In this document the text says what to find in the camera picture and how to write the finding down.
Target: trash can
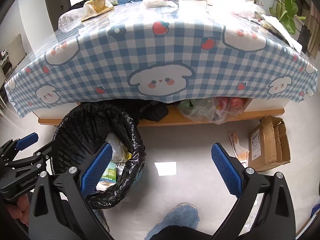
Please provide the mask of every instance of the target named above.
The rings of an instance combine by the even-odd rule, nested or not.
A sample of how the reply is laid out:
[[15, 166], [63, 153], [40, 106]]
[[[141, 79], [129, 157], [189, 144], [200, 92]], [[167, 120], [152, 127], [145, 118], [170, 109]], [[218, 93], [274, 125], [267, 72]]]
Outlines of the trash can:
[[141, 136], [133, 119], [124, 109], [108, 101], [85, 102], [67, 114], [53, 136], [60, 142], [57, 155], [51, 158], [53, 174], [65, 172], [70, 166], [79, 166], [89, 155], [94, 155], [107, 138], [116, 135], [132, 153], [125, 163], [121, 180], [105, 191], [87, 196], [92, 209], [108, 209], [117, 205], [141, 175], [145, 152]]

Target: fuzzy slipper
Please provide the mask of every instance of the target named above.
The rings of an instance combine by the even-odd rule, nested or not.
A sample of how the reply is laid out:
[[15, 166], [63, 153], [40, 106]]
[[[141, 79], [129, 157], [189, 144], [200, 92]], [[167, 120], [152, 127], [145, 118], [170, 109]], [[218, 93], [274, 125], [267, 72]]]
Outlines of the fuzzy slipper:
[[194, 205], [189, 203], [181, 203], [172, 209], [164, 217], [162, 222], [156, 224], [147, 234], [144, 240], [150, 240], [153, 235], [159, 233], [162, 229], [168, 226], [180, 226], [196, 229], [199, 220], [199, 213]]

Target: white tile floor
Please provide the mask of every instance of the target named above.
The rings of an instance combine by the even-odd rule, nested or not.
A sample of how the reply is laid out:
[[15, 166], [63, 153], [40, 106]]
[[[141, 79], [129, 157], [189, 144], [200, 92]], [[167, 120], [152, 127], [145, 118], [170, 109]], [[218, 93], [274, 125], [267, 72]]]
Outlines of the white tile floor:
[[[320, 202], [319, 126], [320, 92], [296, 104], [290, 102], [283, 119], [287, 127], [291, 163], [275, 171], [284, 173], [295, 209], [297, 230], [305, 223], [312, 207]], [[31, 155], [52, 139], [55, 128], [37, 123], [34, 114], [20, 120], [11, 106], [0, 117], [0, 145], [10, 138], [37, 132], [39, 142], [18, 157]], [[248, 147], [248, 132], [258, 120], [229, 122], [222, 125], [190, 125], [140, 128], [146, 147], [146, 165], [141, 180], [116, 207], [105, 215], [116, 240], [143, 239], [146, 233], [181, 202], [199, 209], [198, 230], [213, 234], [236, 198], [228, 190], [210, 156], [211, 145], [220, 142], [231, 154], [229, 131], [235, 131], [240, 144]], [[155, 162], [176, 162], [176, 174], [159, 176]]]

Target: clear plastic table cover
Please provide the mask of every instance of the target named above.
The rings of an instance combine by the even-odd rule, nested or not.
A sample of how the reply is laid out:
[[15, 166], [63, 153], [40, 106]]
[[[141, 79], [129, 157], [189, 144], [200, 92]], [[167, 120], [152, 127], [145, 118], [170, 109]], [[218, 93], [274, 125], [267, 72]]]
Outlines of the clear plastic table cover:
[[318, 71], [308, 58], [260, 25], [209, 15], [206, 1], [174, 1], [178, 8], [129, 3], [63, 25], [6, 83], [18, 115], [114, 98], [300, 102], [316, 91]]

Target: finger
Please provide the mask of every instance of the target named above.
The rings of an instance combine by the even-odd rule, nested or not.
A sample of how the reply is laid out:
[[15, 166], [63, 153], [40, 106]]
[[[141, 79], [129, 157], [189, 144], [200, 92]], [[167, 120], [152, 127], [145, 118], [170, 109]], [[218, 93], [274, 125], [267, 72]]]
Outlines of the finger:
[[22, 212], [22, 217], [20, 218], [20, 221], [25, 225], [28, 225], [29, 223], [29, 210], [30, 207], [26, 207], [26, 209]]
[[30, 202], [27, 194], [18, 198], [17, 206], [18, 208], [20, 208], [21, 211], [24, 211], [28, 206], [30, 206]]
[[5, 204], [9, 214], [12, 216], [13, 219], [18, 219], [22, 217], [21, 210], [12, 204]]

